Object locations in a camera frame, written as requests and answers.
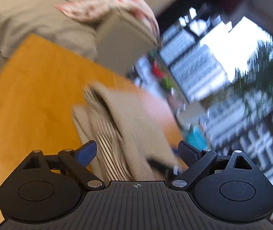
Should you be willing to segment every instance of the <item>teal object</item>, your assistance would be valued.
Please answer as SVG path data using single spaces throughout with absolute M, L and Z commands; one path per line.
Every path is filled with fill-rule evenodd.
M 186 136 L 186 142 L 198 150 L 208 149 L 206 139 L 197 126 Z

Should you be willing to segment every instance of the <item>circular cap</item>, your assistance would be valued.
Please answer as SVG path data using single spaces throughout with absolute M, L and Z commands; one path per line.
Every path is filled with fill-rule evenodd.
M 246 201 L 255 196 L 256 190 L 246 182 L 232 181 L 220 186 L 220 193 L 229 200 Z
M 183 188 L 187 185 L 187 183 L 186 183 L 186 181 L 183 181 L 183 180 L 175 180 L 172 182 L 172 185 L 177 188 Z
M 102 185 L 102 182 L 99 180 L 91 180 L 87 183 L 87 185 L 92 188 L 98 188 Z
M 54 186 L 48 182 L 28 182 L 20 187 L 18 193 L 25 200 L 41 201 L 54 193 Z

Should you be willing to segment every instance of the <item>beige couch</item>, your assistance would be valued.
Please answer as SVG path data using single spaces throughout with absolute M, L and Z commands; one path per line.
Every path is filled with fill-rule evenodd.
M 0 0 L 0 68 L 30 33 L 119 74 L 157 44 L 149 30 L 124 11 L 113 12 L 98 25 L 81 24 L 54 7 L 66 1 Z

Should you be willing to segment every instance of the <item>beige towel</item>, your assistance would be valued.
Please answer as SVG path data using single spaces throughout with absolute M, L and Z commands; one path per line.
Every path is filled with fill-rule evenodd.
M 96 176 L 106 183 L 160 180 L 146 159 L 177 165 L 162 130 L 138 97 L 99 83 L 85 85 L 84 95 L 88 105 L 74 106 L 73 121 L 83 144 L 97 142 L 97 156 L 90 164 Z

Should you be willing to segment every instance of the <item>ribbed surface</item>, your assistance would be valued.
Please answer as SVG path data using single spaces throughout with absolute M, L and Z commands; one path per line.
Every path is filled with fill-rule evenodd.
M 89 192 L 70 215 L 43 224 L 6 221 L 0 230 L 273 230 L 263 220 L 230 224 L 215 220 L 194 205 L 188 193 L 168 189 L 163 182 L 112 182 L 102 191 Z

